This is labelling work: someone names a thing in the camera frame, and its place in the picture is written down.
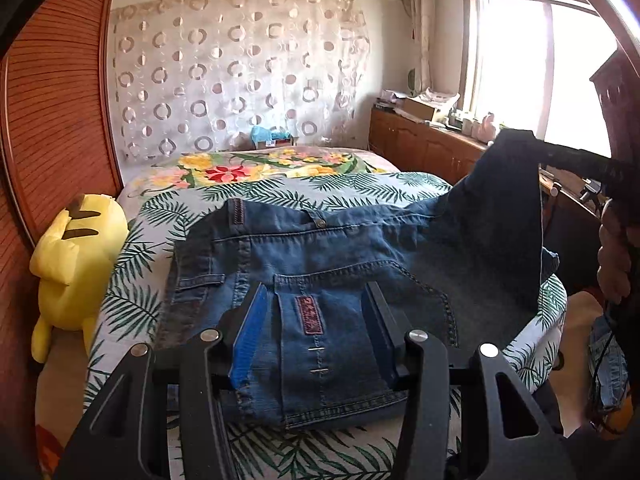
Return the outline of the person's right hand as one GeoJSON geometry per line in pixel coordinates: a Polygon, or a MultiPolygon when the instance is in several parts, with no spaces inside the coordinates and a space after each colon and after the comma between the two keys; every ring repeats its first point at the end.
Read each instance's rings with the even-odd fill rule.
{"type": "Polygon", "coordinates": [[[626,208],[608,200],[599,229],[598,283],[605,299],[613,304],[627,298],[631,291],[629,274],[632,267],[629,248],[639,247],[639,226],[632,224],[626,208]]]}

